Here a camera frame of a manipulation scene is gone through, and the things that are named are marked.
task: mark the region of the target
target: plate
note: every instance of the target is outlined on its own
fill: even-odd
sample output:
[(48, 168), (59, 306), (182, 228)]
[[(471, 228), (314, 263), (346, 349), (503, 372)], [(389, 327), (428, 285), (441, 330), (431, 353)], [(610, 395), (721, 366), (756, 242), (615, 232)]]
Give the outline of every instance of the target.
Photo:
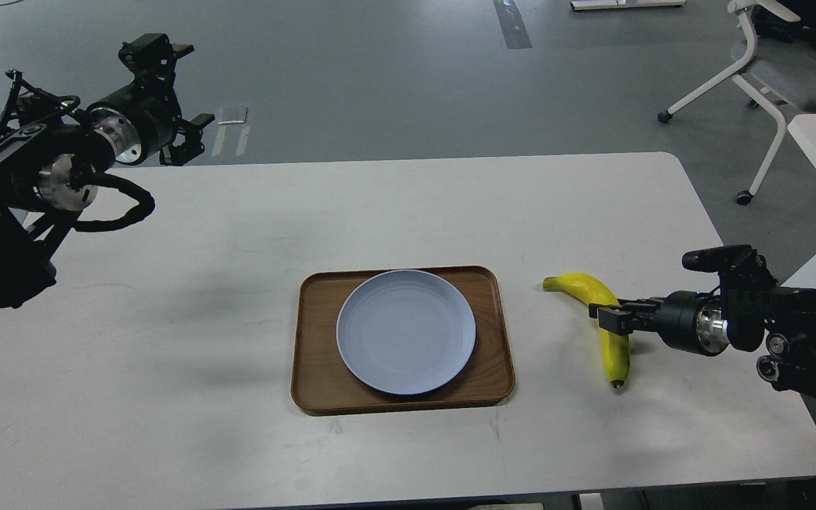
[(396, 395), (436, 390), (470, 358), (476, 328), (462, 293), (426, 271), (388, 271), (347, 298), (336, 322), (346, 367), (370, 387)]

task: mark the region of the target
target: wire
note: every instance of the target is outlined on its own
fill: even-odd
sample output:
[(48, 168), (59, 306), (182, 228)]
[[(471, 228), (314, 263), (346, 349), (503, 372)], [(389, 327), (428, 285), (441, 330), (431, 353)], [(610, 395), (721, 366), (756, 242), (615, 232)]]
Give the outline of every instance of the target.
[(641, 503), (641, 508), (643, 510), (650, 510), (650, 501), (647, 500), (647, 492), (646, 491), (638, 491), (637, 492), (637, 499), (638, 499), (638, 503)]

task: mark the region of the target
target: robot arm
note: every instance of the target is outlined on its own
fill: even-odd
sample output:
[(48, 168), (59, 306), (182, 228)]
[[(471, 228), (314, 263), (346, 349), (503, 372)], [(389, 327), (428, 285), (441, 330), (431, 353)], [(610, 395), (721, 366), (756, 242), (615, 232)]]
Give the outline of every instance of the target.
[[(132, 83), (86, 110), (76, 96), (54, 96), (19, 71), (7, 72), (12, 87), (0, 119), (0, 307), (20, 307), (55, 284), (51, 258), (72, 229), (119, 230), (152, 213), (153, 197), (107, 174), (112, 165), (141, 164), (159, 152), (161, 164), (180, 166), (202, 154), (203, 128), (214, 117), (184, 120), (173, 88), (175, 65), (193, 51), (172, 45), (164, 33), (124, 43), (119, 59), (133, 73)], [(138, 203), (119, 219), (79, 220), (101, 187)], [(42, 216), (25, 227), (13, 210)]]
[(657, 332), (667, 346), (716, 356), (726, 346), (768, 354), (758, 375), (775, 390), (816, 397), (816, 290), (777, 287), (764, 257), (748, 245), (700, 249), (683, 255), (686, 270), (716, 272), (719, 293), (678, 290), (667, 297), (591, 305), (590, 317), (618, 335)]

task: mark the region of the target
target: person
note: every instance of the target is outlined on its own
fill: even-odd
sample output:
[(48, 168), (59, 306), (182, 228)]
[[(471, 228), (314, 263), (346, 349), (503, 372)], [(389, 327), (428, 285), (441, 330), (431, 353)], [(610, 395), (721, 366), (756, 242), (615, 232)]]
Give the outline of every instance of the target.
[(757, 35), (784, 43), (794, 43), (803, 39), (816, 49), (816, 0), (778, 1), (802, 20), (794, 23), (787, 22), (767, 9), (758, 8), (760, 12), (754, 17), (754, 29)]

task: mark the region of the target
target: black pants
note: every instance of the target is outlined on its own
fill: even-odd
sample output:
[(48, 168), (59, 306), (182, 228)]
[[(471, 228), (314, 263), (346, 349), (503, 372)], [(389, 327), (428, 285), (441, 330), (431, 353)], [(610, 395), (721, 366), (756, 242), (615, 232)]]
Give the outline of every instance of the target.
[(796, 13), (802, 19), (802, 25), (816, 30), (816, 0), (778, 0), (780, 4)]

